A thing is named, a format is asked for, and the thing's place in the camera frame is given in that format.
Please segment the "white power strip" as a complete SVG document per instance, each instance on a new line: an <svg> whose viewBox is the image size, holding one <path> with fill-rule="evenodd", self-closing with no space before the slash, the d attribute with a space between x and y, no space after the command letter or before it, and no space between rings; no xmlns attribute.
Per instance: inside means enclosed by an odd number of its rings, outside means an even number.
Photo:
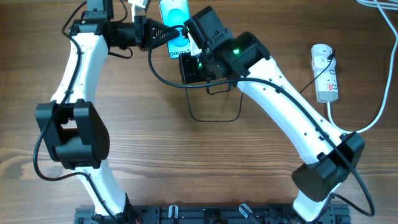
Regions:
<svg viewBox="0 0 398 224"><path fill-rule="evenodd" d="M317 101L319 103L336 101L339 93L335 71L335 51L326 44L315 44L311 48L311 55Z"/></svg>

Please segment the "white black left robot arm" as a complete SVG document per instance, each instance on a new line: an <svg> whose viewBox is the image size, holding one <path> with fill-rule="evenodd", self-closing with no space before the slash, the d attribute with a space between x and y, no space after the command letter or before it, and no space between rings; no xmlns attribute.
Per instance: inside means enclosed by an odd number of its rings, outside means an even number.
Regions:
<svg viewBox="0 0 398 224"><path fill-rule="evenodd" d="M109 166L109 132L94 106L98 80L111 48L152 50L178 37L179 28L146 16L115 20L111 1L84 1L62 34L71 43L70 54L58 89L35 109L40 129L35 150L45 146L68 177L80 179L94 203L92 221L138 223L139 215Z"/></svg>

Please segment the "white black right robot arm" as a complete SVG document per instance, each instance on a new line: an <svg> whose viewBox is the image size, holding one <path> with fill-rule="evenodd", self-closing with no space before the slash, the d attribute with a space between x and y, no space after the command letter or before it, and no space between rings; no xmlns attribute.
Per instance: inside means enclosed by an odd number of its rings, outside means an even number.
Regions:
<svg viewBox="0 0 398 224"><path fill-rule="evenodd" d="M230 80L274 120L303 162L292 173L299 190L293 208L302 220L316 220L333 192L354 174L364 139L358 133L342 133L329 123L288 82L254 34L234 36L212 7L183 24L200 49L197 55L181 54L183 82Z"/></svg>

